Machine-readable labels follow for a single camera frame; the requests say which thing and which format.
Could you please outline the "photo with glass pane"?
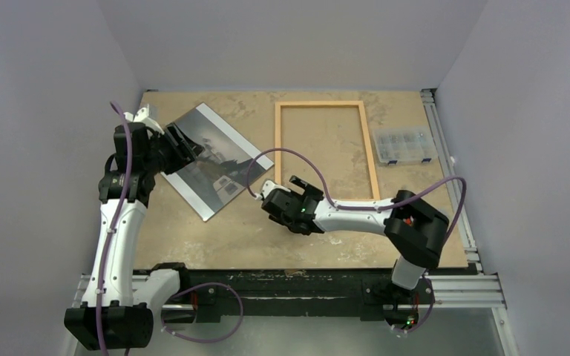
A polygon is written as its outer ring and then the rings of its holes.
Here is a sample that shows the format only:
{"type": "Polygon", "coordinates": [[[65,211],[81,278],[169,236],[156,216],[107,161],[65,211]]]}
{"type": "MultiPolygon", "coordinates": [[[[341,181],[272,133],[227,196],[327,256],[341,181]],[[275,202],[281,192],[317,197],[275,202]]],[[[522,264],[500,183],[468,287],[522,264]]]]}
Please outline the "photo with glass pane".
{"type": "Polygon", "coordinates": [[[200,216],[212,218],[275,163],[207,104],[201,103],[171,122],[201,151],[196,160],[163,177],[200,216]]]}

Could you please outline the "wooden picture frame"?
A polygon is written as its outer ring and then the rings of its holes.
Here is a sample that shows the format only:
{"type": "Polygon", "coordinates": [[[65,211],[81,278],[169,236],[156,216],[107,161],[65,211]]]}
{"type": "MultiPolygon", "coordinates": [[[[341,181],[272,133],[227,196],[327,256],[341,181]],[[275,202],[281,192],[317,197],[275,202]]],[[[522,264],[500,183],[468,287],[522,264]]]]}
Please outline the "wooden picture frame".
{"type": "Polygon", "coordinates": [[[275,146],[306,157],[275,153],[275,178],[297,175],[318,187],[325,182],[335,200],[381,198],[367,113],[361,100],[275,103],[275,146]]]}

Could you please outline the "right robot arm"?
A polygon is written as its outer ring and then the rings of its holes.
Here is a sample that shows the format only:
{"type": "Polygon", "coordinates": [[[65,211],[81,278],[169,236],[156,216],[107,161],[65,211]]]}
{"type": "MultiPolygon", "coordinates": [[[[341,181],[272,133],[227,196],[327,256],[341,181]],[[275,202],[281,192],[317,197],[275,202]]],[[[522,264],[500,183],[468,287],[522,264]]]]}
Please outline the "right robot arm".
{"type": "Polygon", "coordinates": [[[399,257],[387,281],[389,296],[404,302],[416,292],[422,275],[439,266],[451,226],[441,211],[419,195],[400,190],[380,201],[330,201],[315,186],[298,177],[298,193],[268,179],[257,198],[269,218],[294,234],[352,231],[386,237],[399,257]]]}

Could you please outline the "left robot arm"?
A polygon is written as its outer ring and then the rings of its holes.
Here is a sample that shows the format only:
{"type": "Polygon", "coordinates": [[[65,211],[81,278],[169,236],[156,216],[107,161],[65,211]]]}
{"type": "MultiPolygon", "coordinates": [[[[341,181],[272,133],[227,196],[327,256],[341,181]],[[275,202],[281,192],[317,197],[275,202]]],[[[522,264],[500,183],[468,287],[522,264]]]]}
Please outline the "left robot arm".
{"type": "Polygon", "coordinates": [[[101,226],[94,268],[80,306],[66,310],[67,330],[89,351],[146,347],[168,299],[183,303],[191,283],[182,263],[159,263],[133,287],[137,238],[157,174],[189,165],[203,147],[171,123],[158,132],[143,123],[114,129],[115,152],[98,184],[101,226]]]}

